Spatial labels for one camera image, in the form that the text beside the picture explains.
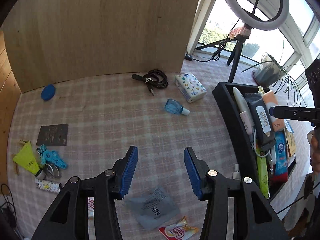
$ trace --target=logo on gray bag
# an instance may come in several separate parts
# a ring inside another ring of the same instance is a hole
[[[151,210],[154,212],[155,215],[160,214],[160,211],[156,207],[151,208]]]

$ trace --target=green package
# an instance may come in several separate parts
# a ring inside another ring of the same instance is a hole
[[[265,155],[265,153],[259,148],[258,144],[256,144],[257,153],[261,156]],[[267,168],[267,160],[266,158],[261,158],[257,156],[257,168],[258,168],[258,177],[259,177],[259,188],[262,194],[268,198],[269,195],[269,185],[268,185],[268,168]]]

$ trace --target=gray packaging pouch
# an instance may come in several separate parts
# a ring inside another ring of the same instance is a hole
[[[179,208],[162,187],[157,187],[150,195],[129,198],[127,206],[145,230],[152,230],[179,214]]]

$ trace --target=pink plaid tablecloth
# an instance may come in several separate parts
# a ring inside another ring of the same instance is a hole
[[[240,64],[235,83],[254,84],[251,71],[241,73]],[[36,140],[42,125],[68,123],[66,147],[49,147],[59,152],[68,163],[58,180],[64,185],[70,177],[95,177],[123,158],[130,145],[139,150],[139,161],[126,197],[137,197],[161,185],[172,197],[189,224],[200,229],[207,202],[200,202],[192,192],[183,161],[183,150],[191,146],[199,159],[226,177],[231,177],[236,156],[231,140],[212,95],[219,81],[226,82],[230,73],[226,59],[210,63],[184,61],[181,72],[192,72],[208,90],[207,95],[194,103],[187,103],[173,83],[174,75],[167,73],[169,86],[155,89],[152,96],[147,87],[131,79],[131,74],[87,77],[55,84],[56,94],[48,102],[40,98],[36,89],[21,95],[10,129],[8,143],[8,183],[16,205],[18,226],[31,238],[42,216],[56,194],[36,188],[34,177],[20,168],[20,176],[13,172],[10,154],[17,153],[20,138],[31,140],[36,152]],[[168,98],[173,98],[190,110],[188,117],[165,112]],[[279,93],[280,104],[286,104],[285,94]],[[306,133],[310,126],[291,121],[297,143],[297,162],[289,182],[273,200],[276,211],[291,195],[308,158]],[[117,215],[123,239],[164,239],[158,230],[145,231],[123,201],[116,201]],[[232,237],[233,204],[229,205],[228,237]],[[93,222],[89,223],[90,238],[94,239]],[[191,239],[199,239],[200,233]]]

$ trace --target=silver bolt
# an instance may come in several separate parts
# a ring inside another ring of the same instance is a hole
[[[70,182],[71,182],[71,183],[77,183],[78,180],[79,180],[79,178],[76,177],[76,176],[74,176],[74,177],[72,177],[72,178],[70,179]]]
[[[247,183],[247,184],[250,184],[250,183],[252,182],[252,179],[249,178],[249,177],[245,177],[245,178],[243,178],[243,181],[244,181],[245,183]]]
[[[109,170],[106,170],[105,172],[104,172],[104,175],[106,175],[106,176],[111,176],[111,175],[113,175],[113,170],[111,170],[111,169],[109,169]]]
[[[215,170],[210,170],[210,171],[208,171],[208,174],[209,174],[210,176],[212,176],[212,177],[218,175],[218,173],[217,173]]]

